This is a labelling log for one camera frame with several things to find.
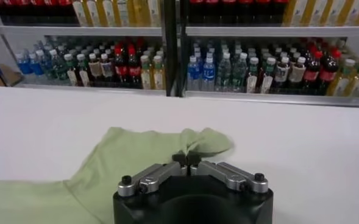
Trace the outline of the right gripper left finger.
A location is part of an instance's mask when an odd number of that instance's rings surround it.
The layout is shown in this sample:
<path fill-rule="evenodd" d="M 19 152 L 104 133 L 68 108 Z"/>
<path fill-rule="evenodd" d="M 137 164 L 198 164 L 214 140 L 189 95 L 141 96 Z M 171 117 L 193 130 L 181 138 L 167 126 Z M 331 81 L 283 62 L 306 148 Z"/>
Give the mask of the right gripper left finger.
<path fill-rule="evenodd" d="M 118 183 L 117 194 L 120 197 L 133 197 L 136 194 L 157 192 L 168 178 L 186 174 L 187 157 L 184 153 L 177 153 L 168 164 L 153 164 L 134 176 L 123 176 Z"/>

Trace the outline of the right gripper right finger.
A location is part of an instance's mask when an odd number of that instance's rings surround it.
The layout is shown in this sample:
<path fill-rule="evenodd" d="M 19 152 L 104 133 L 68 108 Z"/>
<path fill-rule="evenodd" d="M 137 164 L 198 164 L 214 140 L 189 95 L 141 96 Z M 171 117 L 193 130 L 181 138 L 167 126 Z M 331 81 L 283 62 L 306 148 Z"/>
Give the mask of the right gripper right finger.
<path fill-rule="evenodd" d="M 263 173 L 252 174 L 226 162 L 202 161 L 198 154 L 187 155 L 187 164 L 191 175 L 211 176 L 233 191 L 249 189 L 257 194 L 265 194 L 269 191 L 268 180 Z"/>

